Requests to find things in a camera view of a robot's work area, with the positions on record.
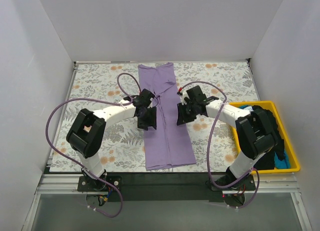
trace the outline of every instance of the white wall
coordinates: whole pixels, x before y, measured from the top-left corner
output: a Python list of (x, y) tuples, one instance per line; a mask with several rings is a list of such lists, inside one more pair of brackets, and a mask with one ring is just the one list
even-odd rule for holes
[(251, 58), (282, 0), (41, 0), (73, 61)]
[(260, 98), (273, 100), (301, 171), (302, 199), (320, 230), (320, 0), (283, 0), (252, 59)]
[(39, 0), (0, 0), (0, 10), (0, 230), (18, 231), (49, 155), (46, 120), (66, 97), (73, 63)]

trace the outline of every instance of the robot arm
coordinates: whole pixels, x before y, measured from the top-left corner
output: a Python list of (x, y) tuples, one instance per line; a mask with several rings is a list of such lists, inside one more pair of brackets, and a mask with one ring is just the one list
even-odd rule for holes
[[(181, 103), (177, 105), (177, 125), (192, 122), (197, 115), (215, 118), (222, 104), (217, 97), (207, 98), (198, 85), (178, 94), (181, 96)], [(227, 183), (220, 183), (227, 185), (253, 168), (266, 152), (278, 144), (278, 138), (263, 109), (250, 112), (225, 104), (219, 120), (236, 128), (241, 147), (241, 152), (226, 170)]]
[(82, 170), (86, 181), (90, 186), (100, 189), (103, 183), (96, 181), (88, 174), (88, 171), (95, 176), (104, 178), (107, 173), (100, 163), (98, 150), (101, 147), (105, 129), (125, 119), (137, 117), (137, 127), (148, 130), (148, 127), (157, 129), (157, 108), (150, 107), (153, 93), (144, 89), (139, 95), (133, 96), (133, 102), (125, 97), (119, 102), (119, 106), (108, 106), (103, 109), (89, 111), (82, 109), (75, 118), (66, 140), (78, 154), (86, 169)]

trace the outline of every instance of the floral mat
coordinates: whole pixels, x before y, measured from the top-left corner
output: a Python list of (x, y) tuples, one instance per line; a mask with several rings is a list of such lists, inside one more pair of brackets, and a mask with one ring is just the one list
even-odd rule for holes
[[(144, 63), (156, 67), (162, 63)], [(117, 76), (128, 72), (138, 79), (138, 63), (122, 64), (80, 64), (75, 74), (69, 98), (92, 98), (119, 102), (125, 95), (117, 85)], [(258, 95), (246, 62), (217, 63), (174, 63), (178, 87), (191, 81), (207, 81), (220, 87), (229, 102), (256, 101)], [(138, 88), (129, 76), (122, 76), (121, 86), (129, 94), (137, 94)], [(208, 85), (200, 85), (207, 95), (222, 95)], [(63, 121), (56, 140), (57, 148), (79, 160), (77, 154), (66, 141), (66, 135), (81, 109), (91, 111), (103, 109), (106, 105), (89, 101), (75, 101), (67, 104)], [(192, 142), (196, 164), (182, 167), (160, 169), (151, 172), (206, 172), (206, 151), (213, 118), (198, 117), (187, 124)], [(131, 118), (109, 127), (103, 136), (99, 150), (100, 162), (107, 172), (147, 172), (145, 166), (145, 147), (143, 131), (137, 128), (137, 119)], [(237, 156), (231, 127), (220, 121), (212, 138), (210, 166), (212, 172), (224, 172)], [(52, 153), (51, 172), (80, 172), (80, 167), (72, 161)]]

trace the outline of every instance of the purple shirt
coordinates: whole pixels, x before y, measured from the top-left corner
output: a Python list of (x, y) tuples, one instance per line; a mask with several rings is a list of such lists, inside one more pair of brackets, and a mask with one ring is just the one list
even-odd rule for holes
[(186, 125), (177, 126), (180, 97), (177, 95), (174, 64), (168, 62), (158, 67), (140, 64), (141, 89), (155, 94), (156, 125), (144, 131), (146, 170), (168, 169), (196, 163)]

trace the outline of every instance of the yellow bin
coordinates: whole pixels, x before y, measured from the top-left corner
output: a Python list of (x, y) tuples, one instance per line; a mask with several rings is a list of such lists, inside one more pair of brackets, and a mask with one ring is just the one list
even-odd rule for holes
[[(289, 162), (290, 162), (291, 168), (287, 168), (287, 169), (275, 168), (275, 169), (269, 169), (269, 170), (259, 170), (260, 174), (291, 173), (291, 172), (297, 172), (300, 170), (300, 165), (299, 165), (297, 156), (295, 154), (295, 151), (289, 141), (288, 135), (285, 131), (285, 128), (284, 128), (281, 120), (280, 120), (276, 106), (274, 105), (274, 103), (272, 101), (231, 102), (230, 105), (235, 106), (235, 107), (240, 107), (243, 105), (249, 105), (249, 106), (259, 105), (260, 107), (262, 107), (266, 110), (270, 110), (276, 119), (276, 123), (278, 124), (278, 131), (284, 140), (284, 148), (285, 148), (285, 151), (289, 157)], [(240, 145), (239, 145), (237, 131), (235, 128), (232, 128), (232, 132), (234, 135), (234, 141), (235, 141), (237, 152), (240, 153), (241, 149), (240, 149)]]

